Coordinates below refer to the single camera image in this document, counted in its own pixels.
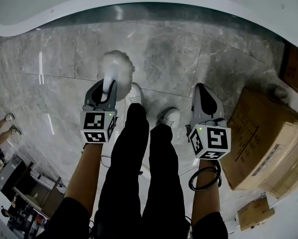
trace shoe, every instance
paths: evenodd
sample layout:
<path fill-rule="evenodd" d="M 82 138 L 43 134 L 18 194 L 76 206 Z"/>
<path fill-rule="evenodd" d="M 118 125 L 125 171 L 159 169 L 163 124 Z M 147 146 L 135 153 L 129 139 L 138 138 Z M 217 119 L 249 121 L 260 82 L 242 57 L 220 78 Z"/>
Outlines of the shoe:
<path fill-rule="evenodd" d="M 141 102 L 141 91 L 137 84 L 131 84 L 131 90 L 129 94 L 125 97 L 125 101 L 127 106 L 129 107 L 131 104 L 142 104 Z"/>
<path fill-rule="evenodd" d="M 21 132 L 19 131 L 19 129 L 17 127 L 15 127 L 14 125 L 12 125 L 9 129 L 11 130 L 11 134 L 21 135 Z"/>
<path fill-rule="evenodd" d="M 162 124 L 168 125 L 170 128 L 175 129 L 178 127 L 180 121 L 180 111 L 176 108 L 171 108 L 164 115 Z"/>
<path fill-rule="evenodd" d="M 14 119 L 15 119 L 15 117 L 12 113 L 6 114 L 6 116 L 5 116 L 6 122 L 12 121 Z"/>

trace forearm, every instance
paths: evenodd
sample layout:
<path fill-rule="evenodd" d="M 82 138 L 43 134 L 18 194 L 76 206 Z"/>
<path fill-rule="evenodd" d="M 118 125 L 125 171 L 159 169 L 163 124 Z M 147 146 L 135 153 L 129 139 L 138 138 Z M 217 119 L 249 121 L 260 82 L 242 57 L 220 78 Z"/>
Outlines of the forearm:
<path fill-rule="evenodd" d="M 90 217 L 97 192 L 101 151 L 102 144 L 86 146 L 65 194 L 65 197 L 80 202 L 87 209 Z"/>
<path fill-rule="evenodd" d="M 199 162 L 199 169 L 213 166 L 213 163 L 208 160 Z M 211 171 L 205 171 L 198 175 L 196 187 L 201 187 L 212 181 L 216 174 Z M 210 188 L 203 191 L 196 191 L 193 201 L 192 226 L 208 214 L 219 212 L 219 191 L 218 184 L 213 184 Z"/>

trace cardboard box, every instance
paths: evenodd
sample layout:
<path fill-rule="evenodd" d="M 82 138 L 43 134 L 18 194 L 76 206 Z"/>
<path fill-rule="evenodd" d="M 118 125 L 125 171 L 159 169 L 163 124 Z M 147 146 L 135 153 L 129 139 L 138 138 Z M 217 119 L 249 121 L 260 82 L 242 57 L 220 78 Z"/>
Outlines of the cardboard box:
<path fill-rule="evenodd" d="M 267 198 L 250 202 L 238 212 L 240 229 L 242 231 L 264 223 L 275 214 L 274 209 L 269 209 Z"/>
<path fill-rule="evenodd" d="M 298 48 L 291 45 L 283 62 L 281 78 L 298 92 Z"/>
<path fill-rule="evenodd" d="M 228 127 L 232 130 L 231 152 L 220 161 L 231 189 L 253 189 L 265 182 L 266 190 L 275 191 L 276 182 L 284 176 L 281 171 L 286 173 L 284 169 L 290 169 L 298 157 L 298 147 L 294 148 L 298 144 L 298 113 L 244 89 Z M 274 171 L 274 182 L 268 181 Z M 298 184 L 298 177 L 289 176 L 283 183 L 288 189 Z"/>

